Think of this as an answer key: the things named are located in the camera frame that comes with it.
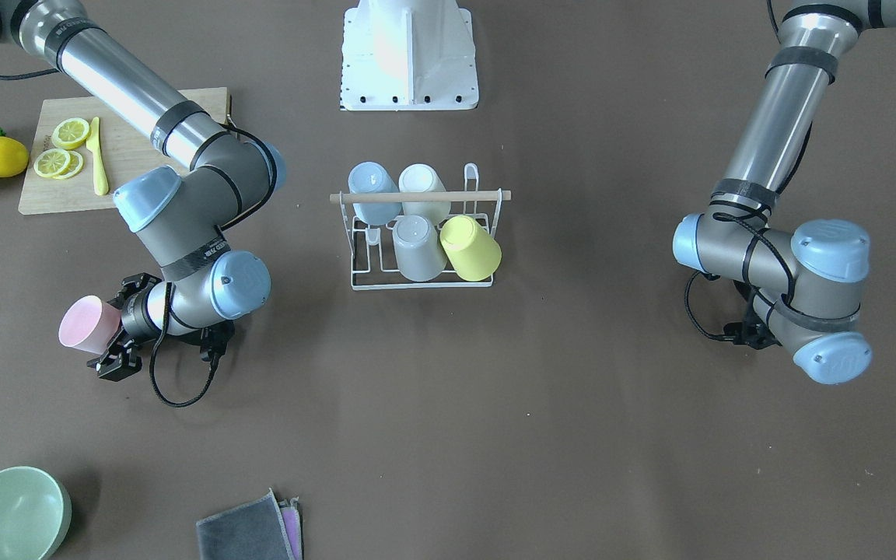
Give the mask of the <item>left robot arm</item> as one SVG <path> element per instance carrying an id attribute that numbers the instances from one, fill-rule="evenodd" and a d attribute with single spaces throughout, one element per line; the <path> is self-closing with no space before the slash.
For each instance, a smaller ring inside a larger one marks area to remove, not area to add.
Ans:
<path id="1" fill-rule="evenodd" d="M 769 226 L 806 152 L 839 63 L 866 30 L 896 27 L 896 1 L 794 1 L 772 19 L 779 49 L 765 87 L 707 209 L 676 227 L 676 262 L 695 277 L 731 280 L 744 315 L 713 341 L 782 346 L 814 382 L 864 373 L 873 351 L 857 325 L 871 240 L 857 224 L 815 219 L 793 233 Z"/>

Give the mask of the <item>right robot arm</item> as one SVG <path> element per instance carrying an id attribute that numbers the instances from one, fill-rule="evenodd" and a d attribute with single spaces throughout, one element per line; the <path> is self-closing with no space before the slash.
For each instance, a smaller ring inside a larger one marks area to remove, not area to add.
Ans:
<path id="1" fill-rule="evenodd" d="M 216 369 L 233 322 L 269 298 L 264 262 L 233 250 L 231 226 L 267 203 L 285 181 L 278 150 L 220 124 L 90 20 L 78 1 L 0 1 L 0 44 L 19 45 L 70 75 L 159 150 L 187 167 L 160 166 L 121 185 L 113 201 L 156 259 L 160 276 L 125 278 L 113 300 L 84 298 L 60 334 L 93 353 L 105 380 L 142 368 L 140 348 L 168 337 L 200 348 Z"/>

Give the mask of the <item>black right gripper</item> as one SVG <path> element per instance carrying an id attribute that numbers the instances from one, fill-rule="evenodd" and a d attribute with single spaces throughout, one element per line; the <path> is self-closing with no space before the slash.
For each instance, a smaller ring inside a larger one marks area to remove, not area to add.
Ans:
<path id="1" fill-rule="evenodd" d="M 89 359 L 86 365 L 102 380 L 127 379 L 142 369 L 140 345 L 159 337 L 160 327 L 147 311 L 149 294 L 161 280 L 147 273 L 125 277 L 120 290 L 107 304 L 121 312 L 121 326 L 106 351 Z"/>

